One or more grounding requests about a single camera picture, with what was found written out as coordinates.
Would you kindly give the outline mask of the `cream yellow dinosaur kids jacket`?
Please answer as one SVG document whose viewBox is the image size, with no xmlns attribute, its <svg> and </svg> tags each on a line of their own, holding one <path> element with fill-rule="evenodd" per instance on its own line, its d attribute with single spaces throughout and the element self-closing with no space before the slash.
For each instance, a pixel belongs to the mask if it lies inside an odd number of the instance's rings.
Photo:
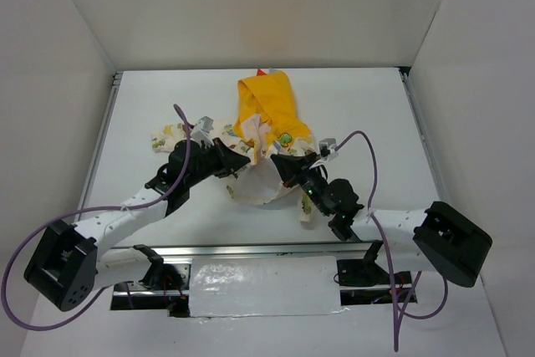
<svg viewBox="0 0 535 357">
<path fill-rule="evenodd" d="M 224 180 L 229 197 L 243 205 L 262 206 L 295 191 L 283 186 L 271 155 L 305 156 L 315 152 L 312 131 L 298 118 L 288 76 L 261 70 L 237 83 L 237 117 L 213 120 L 212 140 L 222 142 L 252 164 L 238 178 Z"/>
</svg>

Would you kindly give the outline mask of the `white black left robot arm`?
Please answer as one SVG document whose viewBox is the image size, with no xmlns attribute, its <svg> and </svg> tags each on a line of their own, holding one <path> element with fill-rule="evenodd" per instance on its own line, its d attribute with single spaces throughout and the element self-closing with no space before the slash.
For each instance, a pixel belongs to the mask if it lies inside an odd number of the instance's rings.
<svg viewBox="0 0 535 357">
<path fill-rule="evenodd" d="M 190 189 L 211 176 L 235 176 L 250 165 L 220 139 L 210 145 L 182 140 L 166 164 L 121 205 L 68 224 L 59 218 L 44 230 L 24 271 L 24 279 L 60 311 L 81 304 L 96 288 L 137 282 L 153 289 L 176 270 L 152 248 L 136 244 L 123 252 L 113 247 L 141 228 L 180 208 Z"/>
</svg>

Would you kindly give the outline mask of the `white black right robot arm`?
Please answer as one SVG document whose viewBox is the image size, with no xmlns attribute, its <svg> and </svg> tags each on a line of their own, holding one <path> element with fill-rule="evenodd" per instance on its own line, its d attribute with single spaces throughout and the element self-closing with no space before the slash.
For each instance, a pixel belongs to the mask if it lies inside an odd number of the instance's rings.
<svg viewBox="0 0 535 357">
<path fill-rule="evenodd" d="M 299 186 L 329 229 L 342 242 L 368 245 L 361 265 L 365 283 L 382 283 L 392 273 L 437 272 L 463 288 L 475 285 L 492 246 L 492 238 L 443 201 L 412 211 L 364 213 L 350 182 L 328 181 L 318 156 L 272 156 L 283 185 Z"/>
</svg>

